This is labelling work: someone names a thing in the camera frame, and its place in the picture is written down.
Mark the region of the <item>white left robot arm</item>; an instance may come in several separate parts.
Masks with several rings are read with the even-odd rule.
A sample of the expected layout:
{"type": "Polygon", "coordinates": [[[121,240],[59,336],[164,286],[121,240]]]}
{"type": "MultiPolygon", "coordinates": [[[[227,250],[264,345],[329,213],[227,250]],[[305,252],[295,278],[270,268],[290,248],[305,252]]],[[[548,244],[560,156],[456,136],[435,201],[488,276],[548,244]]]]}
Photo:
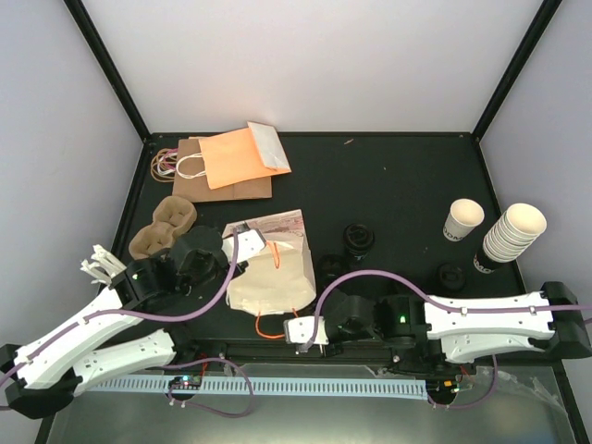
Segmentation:
{"type": "Polygon", "coordinates": [[[86,390],[151,367],[192,367],[197,344],[177,323],[205,315],[266,247],[245,224],[223,237],[198,226],[171,247],[123,265],[97,245],[84,272],[103,284],[93,301],[34,342],[1,349],[3,411],[42,419],[69,406],[86,390]]]}

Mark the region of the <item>printed white paper bag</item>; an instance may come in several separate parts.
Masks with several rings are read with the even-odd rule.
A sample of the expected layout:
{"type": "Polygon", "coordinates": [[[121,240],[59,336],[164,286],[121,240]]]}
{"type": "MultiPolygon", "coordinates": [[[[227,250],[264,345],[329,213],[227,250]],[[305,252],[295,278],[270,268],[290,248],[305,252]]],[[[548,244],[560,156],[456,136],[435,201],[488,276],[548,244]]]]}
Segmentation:
{"type": "Polygon", "coordinates": [[[315,272],[300,209],[247,219],[265,247],[228,284],[226,304],[253,315],[295,315],[316,298],[315,272]]]}

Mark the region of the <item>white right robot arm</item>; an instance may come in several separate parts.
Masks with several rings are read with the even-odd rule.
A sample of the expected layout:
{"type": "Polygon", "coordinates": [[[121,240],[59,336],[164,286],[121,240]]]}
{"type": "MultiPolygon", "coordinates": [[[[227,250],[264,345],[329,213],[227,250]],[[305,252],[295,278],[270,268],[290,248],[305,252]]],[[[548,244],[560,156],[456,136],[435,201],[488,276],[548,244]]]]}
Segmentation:
{"type": "Polygon", "coordinates": [[[372,340],[397,354],[411,352],[432,372],[491,354],[541,353],[552,360],[585,359],[591,340],[575,295],[561,282],[493,299],[433,296],[428,302],[398,291],[369,299],[333,290],[320,333],[329,344],[372,340]]]}

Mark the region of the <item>black paper coffee cup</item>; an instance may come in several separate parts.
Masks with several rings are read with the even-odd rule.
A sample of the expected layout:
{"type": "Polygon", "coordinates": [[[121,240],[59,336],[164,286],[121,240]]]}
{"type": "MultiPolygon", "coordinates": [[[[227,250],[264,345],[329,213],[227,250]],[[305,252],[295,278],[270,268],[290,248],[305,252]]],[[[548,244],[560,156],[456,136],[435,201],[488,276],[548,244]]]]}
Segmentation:
{"type": "Polygon", "coordinates": [[[376,236],[368,226],[352,223],[343,230],[342,240],[350,258],[355,262],[360,262],[374,247],[376,236]]]}

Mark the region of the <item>brown pulp cup carrier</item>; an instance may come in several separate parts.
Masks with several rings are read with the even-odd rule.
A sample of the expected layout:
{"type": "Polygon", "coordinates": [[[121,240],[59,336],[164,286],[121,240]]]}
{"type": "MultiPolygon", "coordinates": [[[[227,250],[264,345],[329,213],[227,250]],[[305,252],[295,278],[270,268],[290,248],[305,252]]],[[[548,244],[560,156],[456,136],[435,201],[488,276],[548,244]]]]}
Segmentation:
{"type": "Polygon", "coordinates": [[[176,239],[187,233],[197,220],[193,203],[178,197],[168,196],[154,209],[152,223],[138,231],[129,243],[132,259],[146,259],[170,248],[176,239]]]}

